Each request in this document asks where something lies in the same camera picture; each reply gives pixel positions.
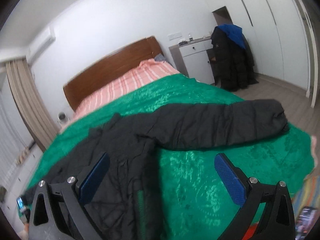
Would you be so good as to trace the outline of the black puffer jacket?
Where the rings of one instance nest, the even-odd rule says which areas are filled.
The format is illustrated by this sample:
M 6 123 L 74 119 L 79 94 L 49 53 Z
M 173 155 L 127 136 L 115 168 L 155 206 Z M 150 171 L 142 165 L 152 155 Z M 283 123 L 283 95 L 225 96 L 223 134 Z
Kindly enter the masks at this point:
M 93 129 L 43 180 L 63 183 L 106 152 L 109 169 L 85 205 L 102 239 L 160 239 L 163 211 L 157 148 L 189 151 L 231 146 L 278 135 L 288 126 L 276 100 L 173 103 L 152 113 L 115 114 Z M 73 239 L 82 239 L 65 204 L 59 206 Z

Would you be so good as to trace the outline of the white window drawer cabinet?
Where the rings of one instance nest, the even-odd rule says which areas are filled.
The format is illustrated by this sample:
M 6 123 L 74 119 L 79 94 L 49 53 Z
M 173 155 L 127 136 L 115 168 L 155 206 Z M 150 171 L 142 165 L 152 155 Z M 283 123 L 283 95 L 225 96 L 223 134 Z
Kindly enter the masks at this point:
M 16 199 L 27 188 L 42 155 L 43 152 L 39 146 L 34 145 L 26 161 L 18 169 L 17 177 L 13 180 L 13 184 L 1 204 L 1 210 L 15 232 L 24 230 L 24 225 L 18 215 Z

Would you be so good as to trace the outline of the green camouflage item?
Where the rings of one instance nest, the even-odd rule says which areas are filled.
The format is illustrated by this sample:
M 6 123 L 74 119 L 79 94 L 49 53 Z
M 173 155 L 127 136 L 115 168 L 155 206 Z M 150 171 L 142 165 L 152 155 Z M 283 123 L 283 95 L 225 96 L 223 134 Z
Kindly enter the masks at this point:
M 4 186 L 0 186 L 0 202 L 4 202 L 5 196 L 7 194 L 7 189 Z

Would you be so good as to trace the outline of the striped cushion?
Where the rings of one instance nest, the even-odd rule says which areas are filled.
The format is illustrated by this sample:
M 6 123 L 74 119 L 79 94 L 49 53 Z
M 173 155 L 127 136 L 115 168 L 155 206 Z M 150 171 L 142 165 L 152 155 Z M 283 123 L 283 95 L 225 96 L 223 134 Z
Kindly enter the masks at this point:
M 23 151 L 20 153 L 20 155 L 16 159 L 17 165 L 22 165 L 25 160 L 28 158 L 28 155 L 30 154 L 29 147 L 26 147 L 23 149 Z

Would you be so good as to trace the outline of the white sheer curtain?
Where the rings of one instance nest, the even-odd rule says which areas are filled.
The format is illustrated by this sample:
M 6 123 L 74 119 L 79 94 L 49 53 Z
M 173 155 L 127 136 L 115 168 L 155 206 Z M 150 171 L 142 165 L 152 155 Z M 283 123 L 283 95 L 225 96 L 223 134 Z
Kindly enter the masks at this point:
M 10 92 L 1 90 L 1 186 L 10 188 L 22 165 L 16 159 L 32 138 Z

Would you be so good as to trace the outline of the green plush blanket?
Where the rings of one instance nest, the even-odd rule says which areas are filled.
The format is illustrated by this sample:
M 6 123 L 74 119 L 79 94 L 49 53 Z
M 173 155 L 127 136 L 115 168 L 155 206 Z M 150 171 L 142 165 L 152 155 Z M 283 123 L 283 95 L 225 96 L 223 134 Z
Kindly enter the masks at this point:
M 242 101 L 245 100 L 230 92 L 181 74 L 163 77 L 121 96 L 71 124 L 56 137 L 24 193 L 27 202 L 32 202 L 27 193 L 37 187 L 52 167 L 115 114 L 152 113 L 173 103 L 230 105 Z M 214 158 L 220 152 L 263 183 L 285 181 L 290 194 L 299 190 L 314 167 L 310 135 L 292 124 L 278 135 L 231 146 L 189 151 L 157 148 L 163 211 L 160 239 L 217 239 L 231 222 L 238 207 L 214 168 Z

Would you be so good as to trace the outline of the beige curtain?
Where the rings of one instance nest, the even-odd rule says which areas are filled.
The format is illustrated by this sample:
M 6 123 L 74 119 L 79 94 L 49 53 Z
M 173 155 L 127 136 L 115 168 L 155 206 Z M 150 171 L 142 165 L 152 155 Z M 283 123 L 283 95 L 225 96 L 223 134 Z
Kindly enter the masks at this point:
M 21 118 L 34 141 L 45 152 L 59 129 L 39 95 L 26 60 L 8 61 L 5 67 L 9 87 Z

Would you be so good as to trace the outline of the small white fan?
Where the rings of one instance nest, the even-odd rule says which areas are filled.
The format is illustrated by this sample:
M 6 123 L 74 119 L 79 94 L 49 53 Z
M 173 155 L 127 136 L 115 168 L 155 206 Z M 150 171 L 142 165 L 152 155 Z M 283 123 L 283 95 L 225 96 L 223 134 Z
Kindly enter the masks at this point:
M 60 113 L 57 115 L 57 121 L 58 121 L 58 123 L 62 126 L 62 125 L 67 124 L 67 122 L 69 121 L 69 118 L 68 118 L 68 116 L 65 114 L 65 112 L 60 112 Z

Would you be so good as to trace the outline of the brown wooden headboard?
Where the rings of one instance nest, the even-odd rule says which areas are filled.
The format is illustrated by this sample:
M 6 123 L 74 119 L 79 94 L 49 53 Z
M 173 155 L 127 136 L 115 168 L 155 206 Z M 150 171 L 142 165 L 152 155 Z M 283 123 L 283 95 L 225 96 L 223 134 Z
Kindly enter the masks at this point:
M 143 38 L 103 57 L 73 77 L 63 87 L 65 97 L 73 111 L 96 90 L 137 67 L 141 61 L 163 53 L 154 36 Z

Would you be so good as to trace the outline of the black coat on chair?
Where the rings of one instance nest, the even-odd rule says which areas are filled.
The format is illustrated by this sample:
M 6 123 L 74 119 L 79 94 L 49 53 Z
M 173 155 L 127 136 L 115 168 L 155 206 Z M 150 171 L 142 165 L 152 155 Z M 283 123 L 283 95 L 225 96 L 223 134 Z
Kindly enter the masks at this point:
M 245 49 L 231 41 L 217 26 L 210 39 L 215 60 L 213 70 L 221 82 L 221 88 L 229 92 L 245 89 L 258 83 L 254 74 L 254 59 L 247 40 L 242 34 Z

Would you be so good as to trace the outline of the pink striped bed sheet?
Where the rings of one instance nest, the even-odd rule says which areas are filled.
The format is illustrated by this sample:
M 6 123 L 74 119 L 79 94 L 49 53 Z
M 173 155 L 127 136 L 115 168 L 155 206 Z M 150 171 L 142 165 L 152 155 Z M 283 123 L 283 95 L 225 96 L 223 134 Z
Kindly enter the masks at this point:
M 72 121 L 81 119 L 119 97 L 129 94 L 153 81 L 178 73 L 179 71 L 166 61 L 156 61 L 155 59 L 144 60 L 140 62 L 138 67 L 129 70 L 121 77 L 96 90 L 82 100 L 73 115 Z

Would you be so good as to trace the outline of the white air conditioner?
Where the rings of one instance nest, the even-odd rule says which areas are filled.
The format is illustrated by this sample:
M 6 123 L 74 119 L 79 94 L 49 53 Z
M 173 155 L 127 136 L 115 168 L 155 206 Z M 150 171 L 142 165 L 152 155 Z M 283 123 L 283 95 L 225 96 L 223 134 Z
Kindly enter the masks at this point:
M 26 53 L 27 64 L 31 66 L 55 40 L 56 37 L 52 27 L 48 27 L 40 32 L 29 44 Z

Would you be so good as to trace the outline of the white desk with drawer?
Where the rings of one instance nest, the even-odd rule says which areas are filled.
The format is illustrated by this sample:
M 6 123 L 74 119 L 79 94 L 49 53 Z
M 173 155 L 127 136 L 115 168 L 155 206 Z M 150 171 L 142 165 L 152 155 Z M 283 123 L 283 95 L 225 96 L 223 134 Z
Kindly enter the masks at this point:
M 170 46 L 169 50 L 176 69 L 183 75 L 201 83 L 215 83 L 208 51 L 213 48 L 209 36 L 198 38 L 183 45 Z

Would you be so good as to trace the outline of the blue garment on chair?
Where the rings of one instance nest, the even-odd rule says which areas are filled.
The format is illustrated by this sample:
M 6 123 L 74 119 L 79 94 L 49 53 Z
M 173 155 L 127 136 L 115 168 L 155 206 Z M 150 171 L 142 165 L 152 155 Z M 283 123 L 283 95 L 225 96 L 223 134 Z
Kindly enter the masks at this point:
M 242 36 L 242 28 L 234 24 L 222 24 L 217 26 L 226 36 L 241 48 L 245 49 L 245 43 Z

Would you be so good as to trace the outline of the white wardrobe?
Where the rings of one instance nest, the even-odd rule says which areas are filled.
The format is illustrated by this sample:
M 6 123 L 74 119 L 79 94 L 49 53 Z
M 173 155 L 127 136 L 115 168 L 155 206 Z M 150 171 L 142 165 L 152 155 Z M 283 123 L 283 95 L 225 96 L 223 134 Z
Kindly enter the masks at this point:
M 306 92 L 315 107 L 319 90 L 319 51 L 311 12 L 303 0 L 205 0 L 216 15 L 227 11 L 242 27 L 255 60 L 255 72 Z

